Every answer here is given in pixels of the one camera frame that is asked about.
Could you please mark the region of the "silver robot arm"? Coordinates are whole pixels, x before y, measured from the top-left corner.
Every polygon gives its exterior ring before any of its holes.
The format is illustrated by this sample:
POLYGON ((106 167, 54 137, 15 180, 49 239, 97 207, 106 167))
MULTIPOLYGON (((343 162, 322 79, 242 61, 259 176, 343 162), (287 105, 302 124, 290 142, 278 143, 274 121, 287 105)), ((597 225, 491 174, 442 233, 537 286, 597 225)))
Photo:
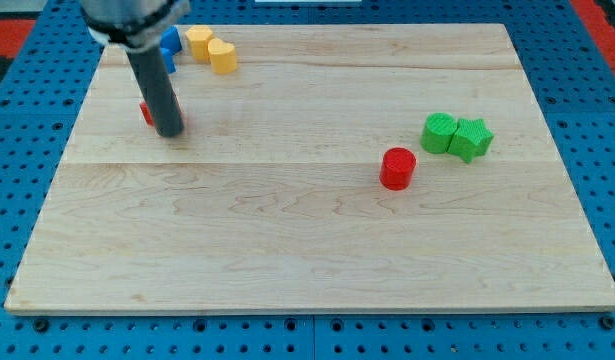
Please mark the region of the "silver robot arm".
POLYGON ((89 33, 101 45, 127 52, 157 46, 165 30, 191 10, 189 0, 81 0, 89 33))

